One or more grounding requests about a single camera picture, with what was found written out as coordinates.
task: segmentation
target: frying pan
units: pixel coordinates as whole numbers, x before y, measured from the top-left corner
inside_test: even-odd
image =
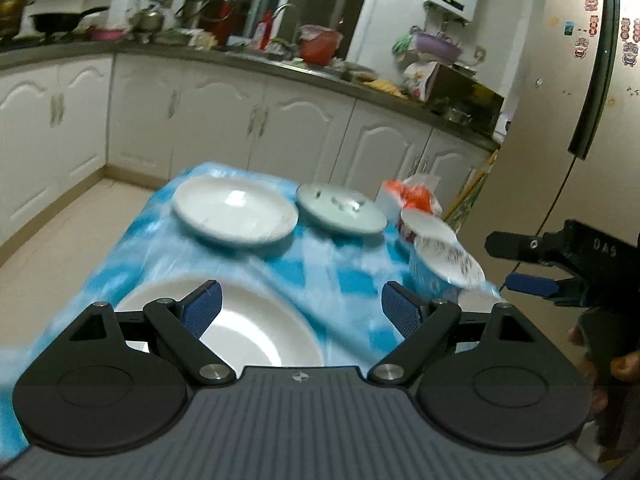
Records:
[[[71,32],[85,16],[108,9],[109,7],[92,7],[79,14],[74,12],[44,12],[32,14],[31,19],[33,20],[33,27],[38,32],[43,32],[50,36],[55,32]]]

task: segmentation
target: gray countertop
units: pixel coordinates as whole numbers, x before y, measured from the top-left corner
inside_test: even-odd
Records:
[[[243,54],[233,54],[231,52],[195,50],[192,48],[177,46],[144,45],[130,41],[63,43],[0,52],[0,70],[68,57],[96,56],[98,54],[109,53],[140,54],[172,59],[210,62],[242,70],[251,70],[253,72],[283,77],[293,81],[318,86],[320,88],[326,88],[327,90],[379,105],[387,110],[391,110],[433,126],[443,132],[465,140],[478,148],[487,150],[488,152],[492,152],[499,148],[499,144],[494,142],[492,139],[473,132],[468,128],[459,126],[458,124],[445,121],[426,110],[419,103],[399,99],[392,95],[372,90],[363,85],[349,83],[323,72],[306,70],[270,61],[268,59],[261,59]]]

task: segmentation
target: cabinet door panel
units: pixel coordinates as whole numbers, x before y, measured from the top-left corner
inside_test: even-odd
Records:
[[[249,169],[302,183],[329,182],[354,102],[335,92],[270,78],[267,115]]]
[[[358,101],[340,150],[332,184],[374,199],[383,180],[417,168],[431,127]]]
[[[58,196],[51,99],[57,68],[0,76],[0,197],[5,237]]]
[[[176,116],[171,177],[203,162],[246,170],[266,76],[189,63]]]
[[[434,130],[424,152],[421,170],[440,177],[436,197],[446,211],[489,157],[464,140]]]
[[[169,179],[183,62],[116,57],[109,122],[110,164]]]
[[[106,163],[112,61],[113,57],[108,56],[60,66],[63,115],[55,132],[62,147],[62,191]]]

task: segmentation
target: human hand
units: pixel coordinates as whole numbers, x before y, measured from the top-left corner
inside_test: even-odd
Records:
[[[574,326],[568,333],[569,342],[576,346],[584,346],[584,335],[579,327]],[[578,370],[583,376],[594,384],[593,395],[591,396],[591,415],[593,420],[598,414],[603,412],[608,403],[606,388],[598,386],[598,371],[595,365],[586,357],[582,357],[577,364]],[[625,383],[635,383],[640,381],[640,350],[631,352],[622,357],[616,357],[610,364],[611,375]]]

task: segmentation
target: tile floor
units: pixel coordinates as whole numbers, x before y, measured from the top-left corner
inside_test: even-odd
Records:
[[[0,347],[30,344],[80,290],[151,192],[102,180],[0,267]]]

